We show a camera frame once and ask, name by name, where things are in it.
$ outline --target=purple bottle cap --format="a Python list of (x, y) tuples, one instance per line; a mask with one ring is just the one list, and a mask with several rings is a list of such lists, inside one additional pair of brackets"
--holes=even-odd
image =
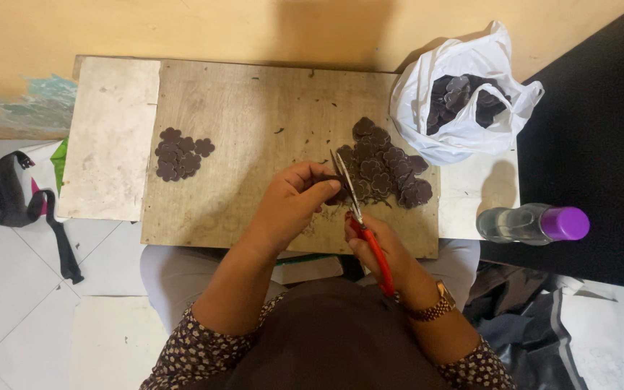
[(541, 228), (554, 240), (582, 239), (589, 232), (589, 217), (578, 208), (549, 208), (541, 216)]

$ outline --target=wood grain surface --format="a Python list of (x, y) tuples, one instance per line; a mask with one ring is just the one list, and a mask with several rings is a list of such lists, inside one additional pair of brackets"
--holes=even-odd
[[(151, 150), (168, 127), (180, 129), (183, 137), (209, 137), (216, 150), (193, 178), (178, 182), (155, 175), (157, 156), (151, 153), (142, 243), (232, 246), (276, 172), (303, 160), (322, 162), (329, 159), (329, 149), (353, 145), (351, 129), (363, 116), (386, 129), (396, 146), (417, 154), (388, 114), (398, 77), (163, 60)], [(379, 203), (363, 211), (392, 224), (415, 257), (436, 258), (439, 167), (420, 177), (433, 186), (428, 204), (405, 210), (391, 196), (392, 208)], [(342, 227), (347, 208), (323, 209), (289, 250), (350, 253)]]

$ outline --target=clear bottle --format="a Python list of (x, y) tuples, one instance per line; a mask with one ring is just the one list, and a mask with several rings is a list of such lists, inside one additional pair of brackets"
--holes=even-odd
[(582, 239), (589, 232), (589, 218), (578, 208), (528, 203), (516, 209), (487, 209), (476, 219), (476, 228), (492, 242), (546, 245)]

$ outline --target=floral print sleeve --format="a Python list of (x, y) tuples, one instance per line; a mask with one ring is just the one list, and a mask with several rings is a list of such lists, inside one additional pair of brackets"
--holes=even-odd
[[(261, 309), (259, 326), (285, 293), (269, 300)], [(191, 305), (165, 343), (151, 376), (141, 390), (179, 389), (222, 371), (235, 368), (251, 347), (252, 334), (228, 336), (213, 332), (191, 315)]]
[(502, 361), (482, 337), (481, 343), (466, 357), (438, 366), (438, 371), (455, 389), (468, 389), (470, 385), (493, 390), (516, 389)]

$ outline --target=wristwatch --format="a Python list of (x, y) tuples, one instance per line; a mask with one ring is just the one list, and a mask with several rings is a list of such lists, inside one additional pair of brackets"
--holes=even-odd
[(406, 306), (403, 306), (409, 317), (416, 321), (432, 321), (438, 319), (441, 315), (450, 312), (454, 309), (454, 307), (456, 307), (454, 298), (451, 297), (449, 290), (446, 289), (442, 280), (438, 280), (436, 284), (439, 292), (439, 301), (437, 304), (423, 310), (411, 310)]

